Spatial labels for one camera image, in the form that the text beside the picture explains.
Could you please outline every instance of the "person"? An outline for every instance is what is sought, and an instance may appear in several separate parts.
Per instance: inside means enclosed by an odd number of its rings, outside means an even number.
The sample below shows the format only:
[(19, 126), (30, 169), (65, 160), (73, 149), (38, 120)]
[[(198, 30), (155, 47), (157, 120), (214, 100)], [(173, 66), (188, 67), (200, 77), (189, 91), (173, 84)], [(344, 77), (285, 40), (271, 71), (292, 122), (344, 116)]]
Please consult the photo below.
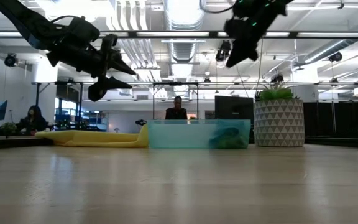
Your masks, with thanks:
[(185, 119), (187, 120), (187, 111), (181, 107), (181, 97), (177, 96), (173, 100), (173, 108), (168, 108), (165, 112), (165, 119)]
[(25, 129), (26, 135), (34, 135), (37, 131), (45, 131), (48, 123), (42, 117), (41, 109), (38, 106), (31, 106), (27, 116), (16, 126), (18, 131)]

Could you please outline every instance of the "yellow cushion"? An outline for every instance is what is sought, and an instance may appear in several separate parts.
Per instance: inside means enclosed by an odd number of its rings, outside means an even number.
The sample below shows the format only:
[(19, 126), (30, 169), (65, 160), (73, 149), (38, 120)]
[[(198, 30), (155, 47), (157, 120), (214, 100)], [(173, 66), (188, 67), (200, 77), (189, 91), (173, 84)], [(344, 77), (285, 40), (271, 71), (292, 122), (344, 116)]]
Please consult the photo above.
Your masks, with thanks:
[(69, 147), (147, 147), (149, 132), (144, 125), (139, 134), (101, 133), (94, 131), (38, 132), (37, 138), (46, 138), (59, 146)]

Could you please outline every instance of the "white planter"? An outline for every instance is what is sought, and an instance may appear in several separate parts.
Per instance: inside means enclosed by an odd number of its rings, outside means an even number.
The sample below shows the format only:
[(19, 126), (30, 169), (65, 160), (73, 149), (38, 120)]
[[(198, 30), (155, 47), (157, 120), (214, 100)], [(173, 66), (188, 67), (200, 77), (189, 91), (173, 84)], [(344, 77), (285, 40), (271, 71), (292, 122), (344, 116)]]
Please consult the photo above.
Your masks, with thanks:
[(254, 136), (257, 146), (303, 146), (305, 122), (302, 100), (279, 99), (255, 102)]

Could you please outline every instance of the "man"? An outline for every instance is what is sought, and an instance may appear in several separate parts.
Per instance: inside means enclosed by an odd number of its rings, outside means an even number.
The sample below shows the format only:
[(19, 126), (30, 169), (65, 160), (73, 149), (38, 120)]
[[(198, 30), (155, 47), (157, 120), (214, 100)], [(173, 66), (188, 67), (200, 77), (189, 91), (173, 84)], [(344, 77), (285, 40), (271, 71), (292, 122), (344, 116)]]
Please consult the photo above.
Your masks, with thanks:
[(173, 108), (168, 108), (165, 113), (165, 119), (185, 119), (187, 120), (186, 109), (181, 107), (181, 97), (177, 96), (173, 100)]

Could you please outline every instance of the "clear plastic bin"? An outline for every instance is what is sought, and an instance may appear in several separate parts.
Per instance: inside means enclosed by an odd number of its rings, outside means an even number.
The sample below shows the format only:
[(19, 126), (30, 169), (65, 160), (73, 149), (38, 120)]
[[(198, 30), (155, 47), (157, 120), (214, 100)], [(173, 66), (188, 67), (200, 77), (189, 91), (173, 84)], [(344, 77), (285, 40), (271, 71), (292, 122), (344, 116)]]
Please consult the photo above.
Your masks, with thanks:
[(250, 120), (150, 120), (152, 149), (246, 149)]

